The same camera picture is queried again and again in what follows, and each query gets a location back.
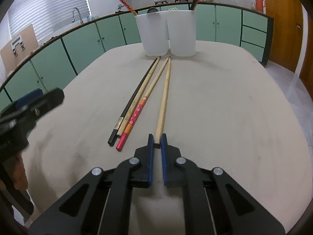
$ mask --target hand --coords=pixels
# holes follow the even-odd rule
[[[22,159],[22,152],[16,154],[16,162],[12,169],[12,174],[9,174],[13,181],[14,188],[16,190],[26,190],[28,187],[28,181],[25,173],[25,168]],[[5,190],[5,184],[0,180],[0,189]]]

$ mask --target silver screw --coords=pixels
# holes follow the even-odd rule
[[[92,173],[94,176],[100,175],[101,172],[102,172],[102,170],[101,170],[100,168],[98,168],[98,167],[97,167],[97,168],[93,168],[92,171],[91,171],[91,173]]]
[[[139,163],[139,159],[137,157],[132,157],[129,159],[129,163],[135,165]]]
[[[223,170],[220,167],[214,168],[213,172],[215,175],[222,175],[223,174]]]
[[[14,126],[16,125],[16,120],[12,120],[10,123],[9,123],[9,126],[10,128],[13,128]]]
[[[176,162],[177,162],[178,164],[184,164],[184,163],[186,162],[186,159],[183,158],[183,157],[178,157],[178,158],[176,159]]]
[[[39,115],[40,115],[39,109],[35,109],[35,115],[36,115],[36,116],[39,116]]]

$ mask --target kitchen counter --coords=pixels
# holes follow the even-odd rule
[[[312,198],[312,163],[288,101],[244,49],[197,41],[196,50],[193,57],[172,56],[164,125],[168,143],[201,168],[225,169],[289,231]],[[23,152],[38,209],[32,219],[92,168],[115,168],[155,134],[165,72],[122,152],[107,144],[153,60],[140,43],[109,50],[64,89],[63,105],[38,122]],[[152,187],[133,191],[129,234],[185,234],[182,193],[164,187],[157,149]]]
[[[168,5],[179,5],[179,4],[191,4],[191,2],[169,2],[167,4],[158,4],[158,5],[153,5],[153,6],[148,6],[148,7],[144,7],[144,8],[139,8],[139,9],[135,9],[136,11],[140,11],[140,10],[146,10],[146,9],[149,9],[151,7],[160,7],[160,6],[168,6]],[[233,7],[233,8],[238,8],[238,9],[243,9],[243,10],[246,10],[246,11],[251,11],[253,13],[256,13],[256,14],[259,14],[259,15],[262,15],[262,16],[265,16],[265,17],[268,17],[266,16],[265,14],[261,13],[261,12],[258,12],[258,11],[254,11],[254,10],[250,10],[250,9],[247,9],[247,8],[244,8],[244,7],[240,7],[240,6],[236,6],[236,5],[229,5],[229,4],[221,4],[221,3],[211,3],[211,2],[199,2],[199,4],[211,4],[211,5],[219,5],[219,6],[227,6],[227,7]],[[46,43],[44,43],[43,45],[39,46],[36,50],[34,50],[31,55],[29,55],[28,57],[26,57],[18,66],[17,68],[5,79],[5,81],[2,83],[2,85],[0,86],[0,91],[4,88],[4,86],[7,84],[7,82],[15,75],[15,73],[29,60],[31,59],[32,57],[34,57],[36,54],[38,54],[41,50],[43,50],[45,47],[47,47],[48,45],[52,44],[53,42],[55,42],[56,40],[59,40],[61,37],[81,28],[81,27],[84,27],[86,25],[89,25],[89,24],[92,24],[92,23],[95,23],[96,21],[99,21],[99,20],[102,20],[102,19],[105,19],[105,18],[109,18],[109,17],[112,17],[112,16],[116,16],[116,15],[122,15],[122,14],[125,14],[125,13],[130,13],[129,11],[123,11],[123,12],[119,12],[119,13],[115,13],[115,14],[111,14],[111,15],[107,15],[107,16],[103,16],[103,17],[100,17],[98,19],[95,19],[95,20],[92,20],[92,21],[89,21],[89,22],[86,22],[82,25],[78,25],[78,26],[75,26],[73,27],[72,29],[68,30],[68,31],[65,31],[64,33],[56,36],[56,37],[53,37],[51,40],[47,41]]]

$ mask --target floor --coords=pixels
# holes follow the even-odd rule
[[[276,81],[298,118],[313,161],[313,101],[302,81],[292,71],[268,61],[266,71]]]

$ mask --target window blind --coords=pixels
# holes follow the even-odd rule
[[[15,0],[9,8],[9,29],[15,36],[33,24],[37,40],[72,23],[72,9],[77,7],[81,17],[89,13],[86,0]],[[79,20],[75,10],[75,21]]]

